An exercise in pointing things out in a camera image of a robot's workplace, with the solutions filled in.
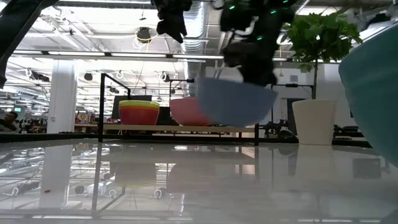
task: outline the red bowl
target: red bowl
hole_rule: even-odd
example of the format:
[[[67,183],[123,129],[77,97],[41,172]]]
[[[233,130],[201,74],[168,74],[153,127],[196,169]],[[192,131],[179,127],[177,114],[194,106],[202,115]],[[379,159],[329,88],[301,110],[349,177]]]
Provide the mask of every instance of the red bowl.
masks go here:
[[[159,109],[146,108],[120,108],[122,124],[156,125]]]
[[[184,126],[208,126],[209,118],[199,108],[199,98],[189,97],[170,100],[170,111],[173,119]]]

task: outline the white planter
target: white planter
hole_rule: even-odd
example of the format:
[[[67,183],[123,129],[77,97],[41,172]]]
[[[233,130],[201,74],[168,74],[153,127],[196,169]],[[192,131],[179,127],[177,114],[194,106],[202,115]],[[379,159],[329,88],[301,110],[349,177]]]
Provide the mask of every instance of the white planter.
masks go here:
[[[335,124],[334,101],[296,101],[293,112],[300,144],[331,145]]]

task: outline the ventilation pipe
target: ventilation pipe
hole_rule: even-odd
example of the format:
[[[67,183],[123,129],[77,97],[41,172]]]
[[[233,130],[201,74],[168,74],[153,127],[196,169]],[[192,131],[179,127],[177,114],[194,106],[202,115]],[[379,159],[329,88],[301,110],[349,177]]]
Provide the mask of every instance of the ventilation pipe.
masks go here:
[[[205,38],[206,18],[208,5],[206,2],[194,1],[191,9],[184,12],[185,26],[187,27],[187,37],[197,39]],[[199,40],[184,40],[182,51],[185,54],[203,54],[205,43]],[[195,83],[188,85],[190,96],[196,96],[198,92],[198,78],[204,76],[205,71],[201,69],[201,63],[184,62],[185,78],[194,78]]]

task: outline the person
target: person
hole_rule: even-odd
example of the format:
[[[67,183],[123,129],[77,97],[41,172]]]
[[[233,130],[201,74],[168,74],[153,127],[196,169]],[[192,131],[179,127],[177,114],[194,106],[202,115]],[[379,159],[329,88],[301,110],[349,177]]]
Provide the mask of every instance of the person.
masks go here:
[[[0,119],[0,134],[19,133],[19,125],[15,122],[18,114],[11,111],[6,114],[4,119]]]

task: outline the potted plant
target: potted plant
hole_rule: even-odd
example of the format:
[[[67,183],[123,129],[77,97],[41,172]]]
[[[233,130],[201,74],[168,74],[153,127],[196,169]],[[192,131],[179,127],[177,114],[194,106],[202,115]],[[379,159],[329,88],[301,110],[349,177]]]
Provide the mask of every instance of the potted plant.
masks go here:
[[[297,101],[293,111],[300,144],[331,144],[335,118],[335,102],[316,100],[318,63],[323,60],[339,61],[348,55],[352,41],[362,43],[355,24],[338,19],[347,8],[327,16],[309,14],[296,16],[293,22],[284,26],[287,33],[282,42],[290,39],[295,62],[300,69],[311,72],[314,68],[312,100]]]

